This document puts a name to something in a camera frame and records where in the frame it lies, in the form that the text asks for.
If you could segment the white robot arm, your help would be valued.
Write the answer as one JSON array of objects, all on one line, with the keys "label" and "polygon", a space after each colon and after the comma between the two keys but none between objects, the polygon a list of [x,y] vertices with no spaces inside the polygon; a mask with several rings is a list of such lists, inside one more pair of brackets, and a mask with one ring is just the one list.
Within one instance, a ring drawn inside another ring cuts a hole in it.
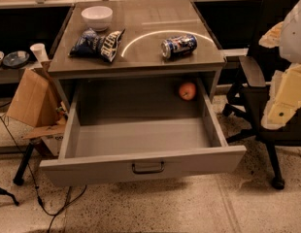
[{"label": "white robot arm", "polygon": [[276,130],[301,108],[301,0],[261,37],[259,44],[269,49],[278,47],[280,57],[290,63],[285,71],[274,73],[261,120],[264,128]]}]

